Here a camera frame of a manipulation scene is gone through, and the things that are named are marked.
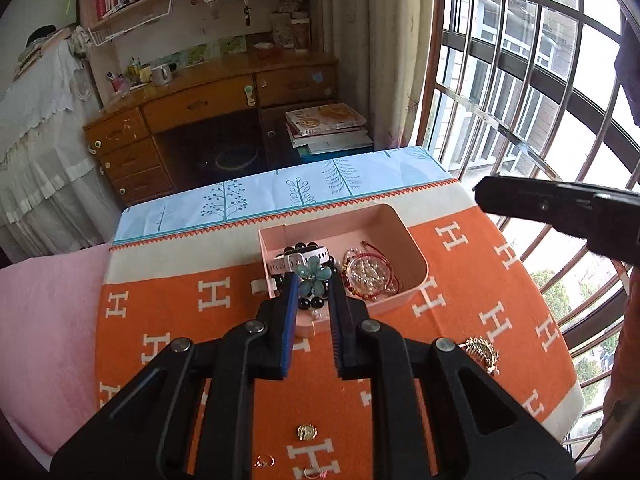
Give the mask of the wooden bookshelf with books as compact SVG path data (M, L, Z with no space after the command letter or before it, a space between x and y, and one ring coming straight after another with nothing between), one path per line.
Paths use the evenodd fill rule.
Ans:
M115 11L140 0L79 0L87 32ZM88 60L100 100L124 93L124 77L137 66L198 65L213 58L253 53L269 58L283 50L320 49L319 0L174 0L174 10L155 24L103 47L89 37Z

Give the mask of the white mug on desk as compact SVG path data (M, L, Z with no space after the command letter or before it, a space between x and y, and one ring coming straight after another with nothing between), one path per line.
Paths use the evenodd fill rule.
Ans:
M172 81L172 70L169 64L160 64L152 68L151 81L155 87L166 86Z

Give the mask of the wooden desk with drawers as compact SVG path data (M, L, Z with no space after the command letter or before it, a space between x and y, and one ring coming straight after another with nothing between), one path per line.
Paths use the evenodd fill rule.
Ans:
M88 148L127 206L207 183L299 164L285 113L336 101L337 60L311 52L262 60L237 54L134 90L85 124ZM220 151L258 149L237 174L213 170Z

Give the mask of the window with metal bars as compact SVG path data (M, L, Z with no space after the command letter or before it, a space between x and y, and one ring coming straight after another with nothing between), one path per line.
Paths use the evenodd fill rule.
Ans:
M639 129L614 66L627 27L618 0L436 1L419 141L465 188L494 174L638 188ZM602 441L631 267L552 226L496 226L570 348L584 411L565 445L588 460Z

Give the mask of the light blue patterned sheet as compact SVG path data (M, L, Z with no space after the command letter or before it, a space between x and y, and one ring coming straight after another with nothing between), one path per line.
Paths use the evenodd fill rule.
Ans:
M307 162L131 206L120 217L113 244L147 242L450 178L417 146Z

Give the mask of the white smart watch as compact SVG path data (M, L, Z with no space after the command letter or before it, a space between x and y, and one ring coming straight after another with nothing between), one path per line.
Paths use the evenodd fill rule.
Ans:
M294 272L298 266L307 264L311 258L317 258L320 264L327 263L329 251L324 246L293 248L292 252L278 255L267 262L267 270L271 275Z

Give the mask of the stack of books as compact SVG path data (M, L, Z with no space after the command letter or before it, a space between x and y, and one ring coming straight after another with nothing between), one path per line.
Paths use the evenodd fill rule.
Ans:
M367 119L345 103L332 103L285 113L293 148L322 155L370 148Z

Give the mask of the teal flower hair clip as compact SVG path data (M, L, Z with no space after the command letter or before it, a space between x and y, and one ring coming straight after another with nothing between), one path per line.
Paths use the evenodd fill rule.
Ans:
M301 297L324 297L332 275L332 268L311 258L307 264L298 266L294 273L298 276L298 294Z

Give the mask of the orange H-pattern blanket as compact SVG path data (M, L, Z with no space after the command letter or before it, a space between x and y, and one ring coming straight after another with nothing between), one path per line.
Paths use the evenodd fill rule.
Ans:
M250 284L265 275L260 229L374 204L397 211L430 269L426 284L382 321L424 342L488 340L499 355L498 383L564 438L584 397L562 333L521 261L455 180L114 245L96 332L99 402L171 339L214 339L255 314L260 296ZM255 477L370 478L370 402L367 382L337 377L328 334L296 338L288 378L256 386ZM298 440L303 424L317 428L314 440Z

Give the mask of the white lace covered furniture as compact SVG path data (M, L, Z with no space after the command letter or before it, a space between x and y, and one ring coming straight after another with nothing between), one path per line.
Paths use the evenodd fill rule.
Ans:
M1 99L1 248L13 262L111 240L118 201L84 125L99 100L88 67L59 42Z

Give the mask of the pink bed sheet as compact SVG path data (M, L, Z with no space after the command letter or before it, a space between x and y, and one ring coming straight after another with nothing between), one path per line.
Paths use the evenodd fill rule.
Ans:
M1 411L36 460L98 410L96 320L108 247L1 270Z

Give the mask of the pink jewelry tray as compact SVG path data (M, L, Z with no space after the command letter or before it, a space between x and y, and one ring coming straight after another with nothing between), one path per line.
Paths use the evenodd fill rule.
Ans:
M293 248L324 246L341 274L345 290L377 316L403 306L426 284L430 269L418 244L390 205L374 204L333 216L280 223L258 231L270 297L280 275L267 262Z

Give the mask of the beige curtain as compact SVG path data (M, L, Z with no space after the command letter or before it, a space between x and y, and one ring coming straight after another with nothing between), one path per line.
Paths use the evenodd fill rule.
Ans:
M319 0L320 47L338 59L338 95L377 150L411 140L419 117L434 0Z

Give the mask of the black bin under desk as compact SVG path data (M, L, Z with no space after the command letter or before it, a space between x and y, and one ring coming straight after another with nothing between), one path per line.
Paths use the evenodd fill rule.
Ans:
M237 174L250 168L258 156L253 145L229 146L215 155L212 168L221 174Z

